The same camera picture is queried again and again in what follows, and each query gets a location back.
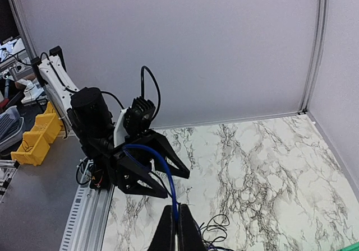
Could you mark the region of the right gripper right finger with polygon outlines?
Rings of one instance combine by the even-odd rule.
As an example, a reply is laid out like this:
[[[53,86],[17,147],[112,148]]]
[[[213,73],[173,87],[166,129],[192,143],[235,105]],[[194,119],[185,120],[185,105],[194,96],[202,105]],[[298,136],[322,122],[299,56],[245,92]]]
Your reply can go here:
[[[177,245],[180,251],[206,250],[196,222],[186,204],[180,204],[178,207]]]

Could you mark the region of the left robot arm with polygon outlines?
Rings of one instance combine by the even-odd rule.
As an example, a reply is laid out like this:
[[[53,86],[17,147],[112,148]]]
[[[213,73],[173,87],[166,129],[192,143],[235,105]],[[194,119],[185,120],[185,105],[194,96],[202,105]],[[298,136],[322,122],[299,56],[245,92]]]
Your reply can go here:
[[[104,98],[107,92],[78,88],[66,71],[61,47],[30,63],[56,111],[63,114],[63,124],[74,132],[92,162],[87,181],[91,189],[117,187],[126,194],[167,198],[174,195],[175,176],[189,178],[189,169],[166,136],[150,127],[160,103],[141,94],[129,107],[121,106],[113,120]]]

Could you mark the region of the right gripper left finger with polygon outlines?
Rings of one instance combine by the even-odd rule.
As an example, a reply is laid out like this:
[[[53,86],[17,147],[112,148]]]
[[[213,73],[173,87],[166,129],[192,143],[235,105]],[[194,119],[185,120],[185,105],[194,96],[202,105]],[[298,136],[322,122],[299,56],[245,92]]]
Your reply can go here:
[[[148,251],[175,250],[176,223],[172,206],[164,207]]]

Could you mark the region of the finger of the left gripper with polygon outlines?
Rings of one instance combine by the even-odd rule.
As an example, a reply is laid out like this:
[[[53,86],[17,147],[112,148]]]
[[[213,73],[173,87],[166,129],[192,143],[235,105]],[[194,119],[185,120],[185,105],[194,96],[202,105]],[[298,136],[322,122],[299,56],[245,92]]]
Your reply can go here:
[[[151,135],[151,148],[157,151],[165,160],[171,174],[180,178],[189,178],[189,169],[177,156],[166,136],[153,130],[151,130]]]
[[[129,157],[117,161],[117,187],[125,194],[167,198],[167,192],[150,176],[150,170]]]

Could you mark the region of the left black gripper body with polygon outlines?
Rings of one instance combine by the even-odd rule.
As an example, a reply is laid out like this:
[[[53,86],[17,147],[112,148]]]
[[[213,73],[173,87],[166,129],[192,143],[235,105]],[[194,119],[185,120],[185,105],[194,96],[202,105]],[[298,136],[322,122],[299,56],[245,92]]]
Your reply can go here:
[[[153,147],[156,132],[148,130],[139,136],[117,133],[114,148],[109,150],[108,174],[111,181],[125,194],[159,194],[160,184],[150,172],[160,167],[159,159],[149,151],[126,148],[128,144]]]

